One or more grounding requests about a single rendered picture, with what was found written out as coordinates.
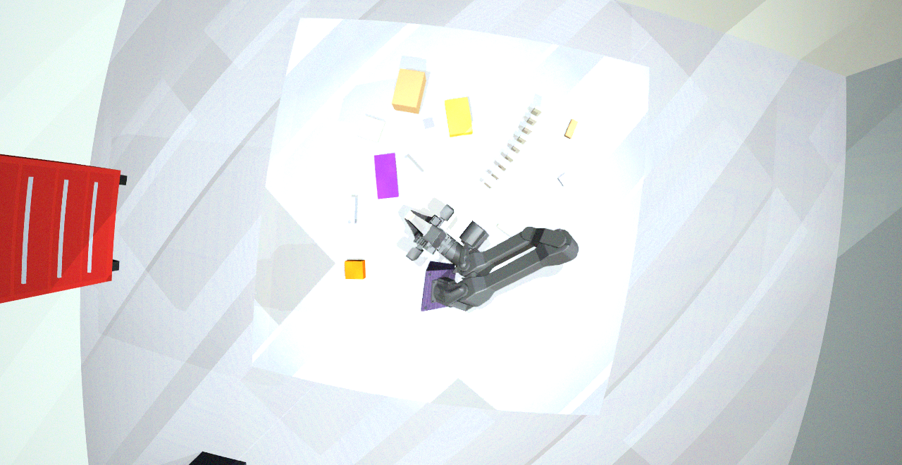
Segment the tan rectangular block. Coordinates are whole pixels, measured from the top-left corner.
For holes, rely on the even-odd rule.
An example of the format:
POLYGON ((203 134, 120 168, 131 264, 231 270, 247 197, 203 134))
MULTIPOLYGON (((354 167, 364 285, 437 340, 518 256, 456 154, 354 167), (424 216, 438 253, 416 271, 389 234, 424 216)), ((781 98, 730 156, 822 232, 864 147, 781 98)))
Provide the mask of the tan rectangular block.
POLYGON ((568 123, 568 128, 566 129, 565 137, 568 137, 568 140, 572 140, 572 135, 574 131, 576 131, 576 127, 578 125, 578 121, 571 119, 570 123, 568 123))
POLYGON ((399 69, 392 106, 396 111, 419 114, 426 76, 423 71, 399 69))

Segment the orange block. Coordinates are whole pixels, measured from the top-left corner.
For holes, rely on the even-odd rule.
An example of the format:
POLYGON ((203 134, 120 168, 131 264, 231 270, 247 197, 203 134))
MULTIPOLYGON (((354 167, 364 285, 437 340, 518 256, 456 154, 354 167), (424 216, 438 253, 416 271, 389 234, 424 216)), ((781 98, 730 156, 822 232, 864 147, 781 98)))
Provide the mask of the orange block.
POLYGON ((365 279, 365 260, 345 260, 345 279, 365 279))

